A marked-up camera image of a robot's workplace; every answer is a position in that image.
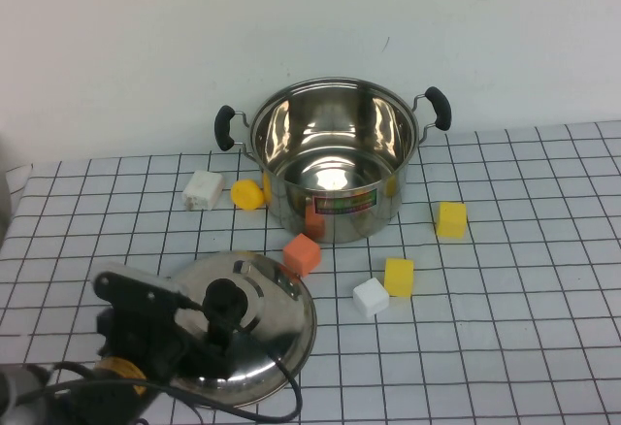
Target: stainless steel pot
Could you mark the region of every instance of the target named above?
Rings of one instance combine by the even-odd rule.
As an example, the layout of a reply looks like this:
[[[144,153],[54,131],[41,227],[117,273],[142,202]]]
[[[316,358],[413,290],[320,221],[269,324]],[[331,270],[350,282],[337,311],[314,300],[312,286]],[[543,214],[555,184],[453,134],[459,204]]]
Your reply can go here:
[[[419,140],[414,111],[427,98],[436,111]],[[250,128],[250,148],[229,135],[240,114]],[[409,159],[427,129],[448,130],[451,110],[435,87],[414,98],[411,109],[374,83],[324,78],[299,82],[263,104],[248,126],[246,116],[223,106],[215,138],[226,151],[241,145],[263,172],[270,212],[282,227],[323,243],[366,238],[397,214]]]

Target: yellow round object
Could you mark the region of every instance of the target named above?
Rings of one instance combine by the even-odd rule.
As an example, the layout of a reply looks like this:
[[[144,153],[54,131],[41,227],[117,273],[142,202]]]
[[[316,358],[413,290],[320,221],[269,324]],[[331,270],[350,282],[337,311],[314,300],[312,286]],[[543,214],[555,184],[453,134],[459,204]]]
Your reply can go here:
[[[242,210],[255,210],[263,205],[261,188],[253,180],[238,180],[231,187],[231,200]]]

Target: white block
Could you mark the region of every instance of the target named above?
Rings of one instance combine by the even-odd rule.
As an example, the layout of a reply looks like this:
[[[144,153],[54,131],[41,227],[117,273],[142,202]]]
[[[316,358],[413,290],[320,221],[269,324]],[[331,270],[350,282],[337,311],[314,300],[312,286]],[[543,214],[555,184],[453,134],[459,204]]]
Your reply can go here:
[[[224,176],[209,171],[195,171],[181,197],[186,210],[211,210],[224,188]]]
[[[388,308],[389,301],[390,296],[377,278],[371,278],[353,290],[354,306],[368,318]]]

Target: cord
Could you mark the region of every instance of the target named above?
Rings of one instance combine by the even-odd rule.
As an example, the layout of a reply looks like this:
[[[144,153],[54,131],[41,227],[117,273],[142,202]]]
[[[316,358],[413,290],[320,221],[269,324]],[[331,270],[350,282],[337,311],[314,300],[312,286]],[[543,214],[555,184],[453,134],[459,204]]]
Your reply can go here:
[[[195,311],[203,311],[203,307],[195,303],[191,299],[185,296],[181,296],[180,294],[179,294],[179,297],[180,297],[180,300],[179,300],[180,308],[191,309]],[[278,367],[278,369],[282,372],[284,377],[287,379],[287,381],[291,385],[291,389],[293,390],[293,394],[295,395],[296,405],[295,405],[295,408],[291,412],[283,416],[271,416],[271,415],[263,415],[260,413],[249,412],[243,409],[238,409],[233,406],[220,403],[219,401],[215,401],[215,400],[206,398],[204,396],[201,396],[195,393],[190,393],[176,386],[170,386],[169,384],[159,383],[159,382],[148,380],[148,379],[138,379],[138,378],[92,378],[92,379],[75,379],[71,381],[65,381],[63,383],[57,383],[55,385],[48,385],[37,391],[32,391],[30,393],[23,394],[17,398],[17,403],[18,404],[29,403],[31,401],[34,401],[40,398],[41,396],[52,394],[52,393],[57,393],[60,391],[74,391],[78,389],[95,387],[95,386],[106,386],[106,385],[111,386],[111,385],[124,384],[124,385],[132,385],[132,386],[143,386],[146,388],[158,390],[162,393],[166,393],[169,396],[185,403],[191,409],[194,409],[197,406],[216,409],[216,410],[220,410],[226,413],[230,413],[231,415],[236,415],[240,418],[244,418],[246,420],[250,420],[253,422],[286,423],[286,422],[290,422],[292,419],[297,417],[302,411],[302,391],[300,389],[300,385],[297,383],[293,375],[289,373],[289,371],[282,364],[282,362],[280,362],[280,359],[278,359],[278,357],[273,352],[271,352],[271,350],[266,345],[264,345],[259,340],[257,340],[249,332],[245,331],[241,326],[229,322],[228,320],[224,319],[222,316],[220,316],[216,312],[210,311],[209,313],[205,313],[205,316],[207,318],[217,319],[218,322],[224,325],[228,325],[228,327],[232,331],[238,331],[240,333],[243,333],[245,336],[247,336],[249,340],[251,340],[255,345],[257,345],[261,350],[263,350],[272,359],[272,361],[275,363],[275,365]],[[56,364],[56,365],[62,365],[62,367],[59,367],[59,369],[64,368],[66,370],[72,370],[76,372],[76,370],[74,370],[76,366],[73,365],[73,363],[61,362],[60,364]],[[202,420],[202,417],[200,416],[200,413],[197,413],[197,415],[200,417],[201,423],[202,423],[203,420]]]
[[[92,370],[88,369],[87,367],[85,367],[82,364],[79,364],[78,362],[70,362],[70,361],[62,361],[62,362],[58,362],[56,364],[54,364],[51,369],[49,369],[50,372],[53,372],[55,370],[67,370],[69,372],[73,372],[75,374],[78,374],[84,378],[93,378],[93,372]],[[201,425],[205,425],[205,422],[203,421],[203,416],[201,415],[201,412],[199,412],[192,404],[189,403],[184,403],[186,406],[189,407],[190,410],[192,410],[196,416],[199,419],[199,422]],[[139,418],[134,422],[134,425],[149,425],[149,423],[147,422],[146,419],[144,418]]]
[[[93,378],[94,377],[92,370],[90,370],[89,368],[85,367],[82,364],[79,364],[78,362],[69,362],[69,361],[63,360],[62,362],[58,362],[52,365],[51,369],[49,369],[49,372],[51,373],[51,372],[54,372],[55,370],[66,370],[68,372],[73,372],[74,374],[78,374],[82,378]]]

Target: pot label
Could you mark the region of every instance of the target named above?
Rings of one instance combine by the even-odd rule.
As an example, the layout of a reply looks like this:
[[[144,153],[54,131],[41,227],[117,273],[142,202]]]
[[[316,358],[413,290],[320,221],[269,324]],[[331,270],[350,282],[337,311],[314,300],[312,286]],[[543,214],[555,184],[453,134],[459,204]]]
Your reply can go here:
[[[377,203],[377,189],[340,199],[314,198],[314,212],[317,214],[348,214],[369,209]]]

